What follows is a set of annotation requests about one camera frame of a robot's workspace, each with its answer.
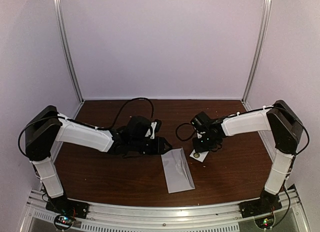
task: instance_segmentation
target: black cable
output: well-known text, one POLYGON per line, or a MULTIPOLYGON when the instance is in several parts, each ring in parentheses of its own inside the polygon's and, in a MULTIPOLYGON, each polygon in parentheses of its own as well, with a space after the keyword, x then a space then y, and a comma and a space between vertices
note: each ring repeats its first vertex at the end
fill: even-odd
POLYGON ((150 99, 144 98, 144 97, 137 97, 137 98, 133 98, 133 99, 130 99, 130 100, 126 101, 126 102, 121 106, 121 108, 119 109, 117 115, 115 116, 115 118, 114 118, 114 120, 113 120, 113 122, 112 122, 112 125, 109 126, 109 127, 97 127, 97 126, 94 126, 94 125, 91 125, 91 124, 88 124, 88 123, 84 123, 84 122, 77 121, 77 120, 72 119, 72 118, 67 118, 67 120, 70 121, 70 122, 76 123, 76 124, 78 124, 78 125, 81 125, 81 126, 89 127, 89 128, 91 128, 91 129, 95 129, 95 130, 99 130, 99 131, 108 131, 108 130, 112 129, 112 128, 115 126, 115 124, 116 124, 116 122, 117 122, 117 120, 118 120, 118 118, 119 118, 122 110, 125 108, 125 106, 126 106, 128 103, 130 103, 130 102, 132 102, 132 101, 137 101, 137 100, 144 100, 144 101, 148 101, 148 102, 150 103, 150 105, 151 105, 150 121, 152 122, 152 120, 153 120, 153 118, 154 118, 155 107, 154 107, 154 104, 152 103, 152 101, 151 101, 150 99))
POLYGON ((189 137, 187 137, 187 138, 181 138, 181 137, 178 135, 178 130, 179 130, 182 126, 192 126, 192 127, 193 127, 193 125, 192 125, 191 123, 182 123, 182 124, 178 125, 177 128, 175 128, 175 136, 176 136, 180 141, 185 142, 185 141, 190 140, 190 139, 195 135, 196 130, 194 130, 189 137))
POLYGON ((289 210, 290 210, 290 206, 291 206, 290 196, 289 196, 289 194, 288 194, 287 189, 285 188, 285 186, 283 186, 283 190, 284 190, 286 196, 288 197, 288 201, 289 201, 288 208, 286 209, 283 217, 282 217, 276 224, 272 225, 272 229, 273 229, 274 227, 276 227, 277 225, 279 225, 279 224, 284 220, 284 218, 287 216, 287 214, 288 214, 288 212, 289 212, 289 210))
POLYGON ((24 132, 26 131, 26 129, 29 128, 30 126, 33 126, 34 124, 36 124, 40 121, 45 121, 45 120, 49 120, 49 119, 57 119, 57 118, 65 119, 64 117, 61 117, 61 116, 49 116, 49 117, 40 118, 36 121, 33 121, 33 122, 29 123, 26 127, 23 128, 23 130, 20 132, 19 137, 18 137, 18 148, 19 148, 20 153, 23 154, 23 156, 28 158, 28 156, 23 152, 21 145, 20 145, 21 137, 24 134, 24 132))
POLYGON ((128 100, 127 102, 125 102, 125 103, 121 106, 121 108, 119 109, 117 115, 115 116, 115 118, 114 118, 113 123, 112 123, 111 126, 109 126, 109 127, 100 127, 100 128, 98 128, 98 130, 107 131, 107 130, 112 129, 112 128, 115 126, 115 124, 116 124, 116 122, 117 122, 117 120, 118 120, 118 118, 119 118, 122 110, 124 109, 124 107, 125 107, 128 103, 130 103, 130 102, 132 102, 132 101, 138 101, 138 100, 148 101, 149 104, 151 105, 150 121, 152 122, 152 120, 153 120, 153 118, 154 118, 154 113, 155 113, 154 104, 153 104, 153 103, 151 102, 151 100, 148 99, 148 98, 145 98, 145 97, 137 97, 137 98, 133 98, 133 99, 128 100))

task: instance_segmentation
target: white envelope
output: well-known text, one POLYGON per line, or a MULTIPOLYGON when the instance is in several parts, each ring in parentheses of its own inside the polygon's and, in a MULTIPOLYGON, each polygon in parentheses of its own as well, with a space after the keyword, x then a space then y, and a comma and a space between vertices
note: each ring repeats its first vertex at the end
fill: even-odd
POLYGON ((172 149, 161 159, 169 194, 195 189, 183 148, 172 149))

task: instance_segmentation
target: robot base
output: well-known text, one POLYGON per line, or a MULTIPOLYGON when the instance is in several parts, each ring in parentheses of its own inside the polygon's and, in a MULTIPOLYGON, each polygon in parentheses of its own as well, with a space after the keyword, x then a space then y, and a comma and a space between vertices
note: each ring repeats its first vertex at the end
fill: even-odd
POLYGON ((244 201, 239 204, 242 218, 255 217, 263 214, 269 214, 272 211, 280 210, 282 208, 279 196, 270 203, 266 199, 255 199, 244 201))
MULTIPOLYGON (((75 217, 80 218, 80 219, 86 219, 87 218, 87 213, 88 213, 88 208, 89 204, 85 202, 79 202, 75 200, 70 200, 68 199, 68 205, 70 206, 70 209, 68 212, 65 213, 65 215, 69 217, 73 217, 74 215, 74 210, 75 210, 75 217)), ((48 211, 53 211, 55 213, 61 213, 61 211, 57 210, 51 202, 47 202, 45 209, 48 211)))

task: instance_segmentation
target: white paper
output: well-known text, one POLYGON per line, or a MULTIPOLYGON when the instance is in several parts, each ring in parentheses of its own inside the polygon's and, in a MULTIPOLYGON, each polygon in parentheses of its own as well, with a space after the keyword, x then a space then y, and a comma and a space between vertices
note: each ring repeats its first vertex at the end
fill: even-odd
POLYGON ((200 155, 198 158, 195 157, 195 155, 194 155, 195 153, 196 153, 196 151, 193 150, 192 153, 190 154, 190 157, 194 158, 195 160, 200 161, 202 163, 205 160, 205 158, 207 157, 207 154, 209 153, 209 151, 198 153, 200 155))
POLYGON ((195 189, 183 148, 172 149, 161 159, 169 194, 195 189))

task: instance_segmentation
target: wire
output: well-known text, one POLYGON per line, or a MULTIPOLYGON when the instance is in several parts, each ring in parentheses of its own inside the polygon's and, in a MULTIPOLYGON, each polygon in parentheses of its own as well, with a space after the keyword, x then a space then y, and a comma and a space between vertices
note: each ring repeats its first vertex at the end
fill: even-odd
POLYGON ((23 130, 20 132, 19 137, 18 137, 18 148, 19 148, 20 153, 21 153, 23 156, 25 156, 25 157, 28 158, 28 156, 26 155, 26 153, 23 152, 23 150, 22 150, 22 148, 21 148, 21 145, 20 145, 21 137, 22 137, 22 135, 24 134, 24 132, 26 131, 26 129, 28 129, 30 126, 33 126, 34 124, 36 124, 36 123, 38 123, 38 122, 40 122, 40 121, 45 121, 45 120, 49 120, 49 119, 57 119, 57 118, 65 119, 64 117, 57 116, 57 115, 55 115, 55 116, 49 116, 49 117, 40 118, 40 119, 38 119, 38 120, 36 120, 36 121, 33 121, 33 122, 29 123, 26 127, 23 128, 23 130))
POLYGON ((129 103, 132 102, 132 101, 138 101, 138 100, 148 101, 149 104, 151 105, 150 121, 152 122, 152 120, 153 120, 153 118, 154 118, 154 113, 155 113, 154 104, 153 104, 152 101, 151 101, 150 99, 148 99, 148 98, 145 98, 145 97, 137 97, 137 98, 133 98, 133 99, 128 100, 127 102, 125 102, 125 103, 121 106, 121 108, 119 109, 117 115, 115 116, 115 118, 114 118, 113 123, 112 123, 111 126, 105 127, 105 128, 104 128, 104 127, 100 127, 100 128, 98 128, 98 130, 106 131, 106 130, 112 129, 112 128, 115 126, 115 124, 116 124, 116 122, 117 122, 117 120, 118 120, 118 118, 119 118, 122 110, 126 107, 126 105, 129 104, 129 103))
POLYGON ((277 225, 279 225, 279 224, 284 220, 284 218, 287 216, 287 214, 288 214, 288 212, 289 212, 289 210, 290 210, 290 206, 291 206, 290 196, 289 196, 289 194, 288 194, 287 189, 285 188, 285 186, 283 186, 283 190, 284 190, 284 192, 285 192, 285 194, 286 194, 286 196, 287 196, 287 198, 288 198, 288 201, 289 201, 288 208, 286 209, 283 217, 282 217, 276 224, 272 225, 272 229, 273 229, 274 227, 276 227, 277 225))
POLYGON ((185 142, 185 141, 190 140, 190 139, 195 135, 196 130, 194 130, 189 137, 187 137, 187 138, 181 138, 181 137, 178 135, 178 130, 179 130, 182 126, 192 126, 192 127, 193 127, 193 125, 192 125, 191 123, 182 123, 182 124, 178 125, 177 128, 175 128, 175 136, 176 136, 180 141, 185 142))

